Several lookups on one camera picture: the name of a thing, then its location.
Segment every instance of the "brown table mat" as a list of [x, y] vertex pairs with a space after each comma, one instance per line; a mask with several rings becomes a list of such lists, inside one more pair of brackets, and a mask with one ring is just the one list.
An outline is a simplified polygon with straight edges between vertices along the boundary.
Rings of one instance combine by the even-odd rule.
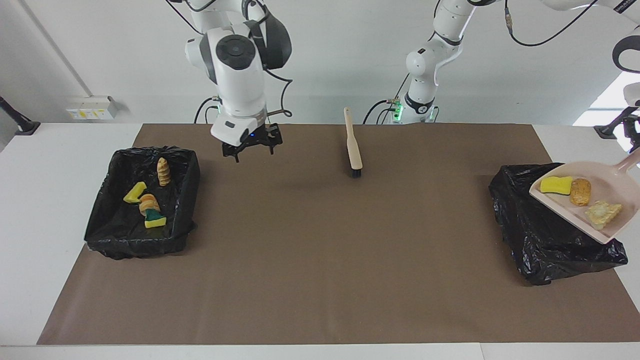
[[173, 256], [83, 249], [38, 344], [640, 341], [615, 271], [532, 287], [502, 243], [487, 187], [550, 162], [531, 126], [358, 126], [361, 179], [344, 126], [282, 133], [236, 164], [209, 126], [144, 125], [135, 146], [197, 152], [198, 229]]

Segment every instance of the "white wall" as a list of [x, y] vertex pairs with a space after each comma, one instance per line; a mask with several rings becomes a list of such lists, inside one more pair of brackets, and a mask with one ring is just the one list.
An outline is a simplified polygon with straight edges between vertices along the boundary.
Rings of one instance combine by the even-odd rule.
[[[0, 94], [32, 118], [68, 120], [64, 98], [82, 95], [82, 88], [26, 25], [21, 1], [91, 92], [121, 105], [118, 122], [190, 122], [202, 99], [215, 94], [184, 58], [193, 33], [163, 0], [0, 1]], [[435, 0], [266, 3], [293, 42], [289, 63], [277, 71], [295, 79], [285, 98], [291, 122], [318, 123], [342, 122], [347, 105], [361, 117], [395, 94], [404, 57], [432, 32]], [[441, 71], [438, 121], [571, 124], [620, 73], [611, 49], [635, 25], [595, 7], [557, 40], [528, 49], [508, 37], [502, 7], [476, 11], [463, 54]], [[546, 38], [575, 16], [530, 0], [510, 7], [525, 41]], [[267, 84], [274, 110], [282, 84]]]

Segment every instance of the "black plastic bag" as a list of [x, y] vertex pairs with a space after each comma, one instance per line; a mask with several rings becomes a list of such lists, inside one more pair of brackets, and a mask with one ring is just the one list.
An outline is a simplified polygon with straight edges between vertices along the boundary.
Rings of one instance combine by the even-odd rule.
[[537, 179], [560, 165], [503, 166], [489, 186], [502, 239], [518, 271], [533, 285], [628, 262], [618, 240], [597, 242], [529, 195]]
[[[160, 187], [157, 161], [167, 160], [171, 182]], [[137, 204], [122, 199], [138, 182], [147, 185], [160, 205], [166, 225], [145, 228]], [[112, 259], [144, 258], [182, 251], [192, 221], [200, 182], [195, 151], [178, 147], [144, 147], [114, 153], [98, 196], [93, 204], [84, 240], [89, 249]]]

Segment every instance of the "dustpan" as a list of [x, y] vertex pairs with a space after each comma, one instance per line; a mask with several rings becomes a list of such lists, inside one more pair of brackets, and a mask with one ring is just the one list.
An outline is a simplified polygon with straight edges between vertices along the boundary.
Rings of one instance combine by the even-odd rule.
[[[617, 165], [605, 165], [594, 161], [578, 161], [561, 165], [538, 179], [529, 193], [575, 227], [600, 243], [608, 243], [631, 221], [640, 208], [640, 184], [627, 174], [628, 170], [640, 162], [640, 150], [634, 151]], [[569, 196], [555, 193], [541, 193], [542, 179], [550, 176], [571, 176], [591, 182], [591, 199], [587, 206], [576, 206]], [[584, 213], [596, 201], [622, 204], [622, 210], [602, 230], [591, 226]]]

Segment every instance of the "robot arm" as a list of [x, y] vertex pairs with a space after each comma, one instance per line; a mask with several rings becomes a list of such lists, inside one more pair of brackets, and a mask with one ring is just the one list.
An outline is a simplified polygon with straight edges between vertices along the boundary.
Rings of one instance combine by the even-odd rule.
[[[267, 118], [263, 69], [283, 67], [291, 55], [284, 25], [256, 0], [188, 0], [196, 28], [203, 34], [186, 44], [189, 62], [218, 86], [220, 114], [211, 134], [234, 156], [247, 146], [282, 143], [277, 125]], [[231, 24], [227, 12], [246, 21]]]
[[[555, 10], [571, 10], [589, 6], [592, 0], [540, 0]], [[424, 122], [438, 90], [437, 73], [440, 67], [455, 60], [462, 52], [462, 38], [471, 16], [478, 6], [486, 6], [496, 0], [441, 0], [433, 21], [431, 38], [406, 58], [408, 72], [412, 76], [409, 90], [400, 99], [400, 109], [392, 119], [395, 124]], [[640, 24], [640, 1], [599, 0], [597, 5], [612, 8], [636, 24]], [[634, 70], [640, 65], [640, 28], [620, 40], [613, 51], [613, 61], [623, 71]], [[640, 86], [625, 89], [630, 106], [640, 104]]]

